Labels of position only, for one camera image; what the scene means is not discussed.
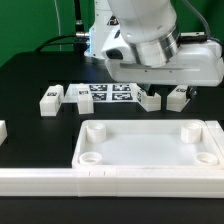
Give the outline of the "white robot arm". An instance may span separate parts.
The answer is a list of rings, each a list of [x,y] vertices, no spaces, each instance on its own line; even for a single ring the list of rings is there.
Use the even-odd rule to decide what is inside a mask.
[[[170,0],[94,0],[95,21],[85,58],[106,66],[117,82],[217,86],[224,79],[224,48],[206,29],[182,33]]]

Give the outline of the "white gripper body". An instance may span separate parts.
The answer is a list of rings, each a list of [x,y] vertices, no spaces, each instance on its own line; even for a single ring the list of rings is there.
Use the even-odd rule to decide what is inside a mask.
[[[110,76],[117,82],[217,86],[224,78],[222,48],[211,40],[182,44],[167,64],[156,68],[138,64],[121,36],[116,39],[108,37],[102,55]]]

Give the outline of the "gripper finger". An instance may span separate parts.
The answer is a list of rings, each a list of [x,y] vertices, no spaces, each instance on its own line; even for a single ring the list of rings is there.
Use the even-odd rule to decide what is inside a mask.
[[[194,99],[197,96],[197,88],[195,86],[189,86],[187,88],[187,98]]]
[[[154,86],[151,85],[151,84],[140,84],[140,88],[143,89],[148,96],[154,96],[155,95]]]

